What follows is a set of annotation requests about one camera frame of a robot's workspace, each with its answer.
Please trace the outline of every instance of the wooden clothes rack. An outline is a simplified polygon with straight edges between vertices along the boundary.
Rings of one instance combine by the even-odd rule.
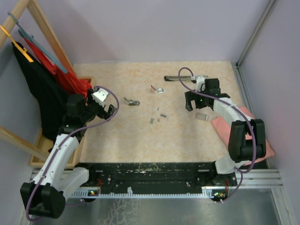
[[[25,9],[28,9],[31,13],[32,17],[36,21],[37,25],[41,29],[42,33],[44,34],[45,38],[49,42],[51,48],[55,52],[57,58],[60,60],[62,65],[68,69],[69,71],[74,72],[72,64],[65,53],[65,50],[62,48],[59,40],[57,39],[53,29],[51,28],[43,10],[41,9],[40,5],[38,4],[37,0],[19,0],[11,14],[15,16],[15,18],[19,19]],[[7,32],[11,32],[15,26],[15,21],[11,16],[8,16],[2,25]],[[0,48],[3,46],[4,42],[7,39],[7,35],[0,30]],[[96,81],[92,77],[81,77],[83,79],[87,79],[91,82],[93,86]],[[46,139],[42,136],[42,132],[40,132],[39,138],[37,139],[37,143],[35,145],[27,142],[26,140],[18,137],[14,133],[8,131],[4,127],[0,126],[0,138],[6,142],[13,144],[14,146],[22,149],[23,151],[32,155],[30,159],[30,165],[34,167],[42,167],[44,162],[49,156],[48,150],[53,146],[53,142]],[[80,159],[81,150],[83,146],[83,139],[72,154],[66,168],[73,168]]]

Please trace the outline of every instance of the wooden tabletop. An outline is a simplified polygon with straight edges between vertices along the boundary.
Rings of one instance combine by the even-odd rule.
[[[221,92],[242,105],[229,61],[75,64],[79,76],[96,77],[97,85],[110,89],[120,101],[120,110],[110,122],[87,131],[80,161],[211,162],[221,158],[227,149],[210,123],[217,113],[210,108],[188,112],[187,90],[179,82],[163,79],[177,75],[181,67],[189,67],[195,75],[218,78]],[[186,84],[195,88],[191,82]],[[151,85],[165,93],[154,94]],[[140,101],[140,105],[128,106],[124,97]],[[107,100],[107,105],[110,103],[116,106],[112,96]],[[196,120],[197,112],[209,115],[209,121]],[[100,121],[96,118],[89,125]]]

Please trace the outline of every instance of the gray wall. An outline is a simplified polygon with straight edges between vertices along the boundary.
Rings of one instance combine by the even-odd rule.
[[[73,63],[237,61],[268,0],[39,0]]]
[[[4,0],[0,5],[0,24],[16,0]],[[34,20],[26,10],[20,19],[21,25],[48,46]],[[20,40],[16,29],[11,32]],[[15,59],[12,46],[7,40],[0,49],[0,126],[34,143],[40,125],[38,102],[31,95],[26,80]],[[32,168],[28,166],[30,155],[7,142],[0,140],[0,223],[15,225],[23,207],[20,187],[29,181]]]
[[[242,72],[300,224],[300,1],[278,0]]]

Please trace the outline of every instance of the robotic arm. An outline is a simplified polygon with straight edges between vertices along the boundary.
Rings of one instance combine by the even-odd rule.
[[[221,93],[219,80],[217,78],[207,79],[204,76],[192,77],[192,82],[196,84],[195,91],[206,95],[214,96],[227,102],[230,106],[198,95],[194,92],[185,92],[186,109],[190,112],[193,110],[192,101],[195,102],[197,109],[210,107],[213,111],[219,113],[229,126],[231,126],[230,138],[228,144],[228,154],[213,163],[214,177],[219,174],[227,175],[234,172],[234,168],[239,168],[243,164],[252,160],[253,143],[252,140],[246,140],[246,134],[250,134],[246,120],[233,109],[237,106],[232,102],[230,96]],[[265,129],[264,123],[260,119],[253,119],[245,115],[253,128],[256,143],[256,159],[262,158],[266,154]]]
[[[68,98],[67,113],[48,159],[32,182],[23,183],[21,187],[20,192],[25,208],[28,203],[30,204],[29,214],[58,218],[65,208],[67,199],[79,186],[89,180],[91,171],[81,167],[74,168],[66,178],[60,179],[71,154],[84,136],[86,123],[96,116],[108,119],[114,113],[113,105],[109,106],[107,112],[104,110],[108,95],[109,93],[104,89],[96,92],[90,89],[87,101],[78,94]],[[78,132],[68,138],[69,134],[78,129]],[[36,186],[37,189],[30,201],[30,196]]]

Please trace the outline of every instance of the folded pink towel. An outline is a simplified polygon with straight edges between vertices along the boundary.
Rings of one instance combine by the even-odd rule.
[[[247,116],[250,116],[251,118],[254,118],[254,116],[251,114],[251,112],[246,107],[241,107],[240,110],[245,113]],[[217,135],[221,138],[223,143],[228,149],[228,143],[229,143],[229,136],[230,136],[230,126],[226,123],[226,121],[221,117],[217,117],[211,121],[212,126],[217,132]],[[250,135],[246,135],[246,139],[252,139]],[[266,156],[263,158],[258,158],[255,162],[258,163],[260,161],[263,161],[264,159],[274,156],[275,153],[271,149],[270,144],[268,140],[266,139]]]

